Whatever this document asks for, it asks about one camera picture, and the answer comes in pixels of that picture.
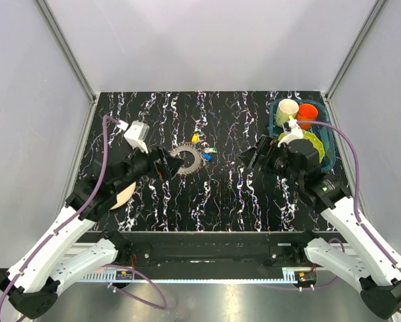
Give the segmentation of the yellow key tag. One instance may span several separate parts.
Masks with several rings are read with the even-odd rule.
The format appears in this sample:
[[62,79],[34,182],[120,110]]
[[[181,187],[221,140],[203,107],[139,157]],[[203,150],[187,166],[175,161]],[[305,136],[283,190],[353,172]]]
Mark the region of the yellow key tag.
[[199,135],[198,135],[197,133],[195,133],[195,134],[192,136],[191,142],[192,142],[192,143],[197,143],[198,141],[199,141]]

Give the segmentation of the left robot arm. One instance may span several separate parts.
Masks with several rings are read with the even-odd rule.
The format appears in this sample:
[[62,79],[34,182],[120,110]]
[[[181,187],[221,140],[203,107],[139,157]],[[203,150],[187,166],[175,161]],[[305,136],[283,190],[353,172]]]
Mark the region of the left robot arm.
[[10,268],[0,268],[0,319],[4,300],[23,317],[36,319],[84,275],[105,266],[122,266],[133,260],[132,243],[110,231],[88,251],[63,261],[72,245],[117,204],[117,197],[143,176],[173,178],[184,164],[161,148],[135,149],[124,161],[108,165],[107,154],[99,175],[78,183],[55,222],[35,246]]

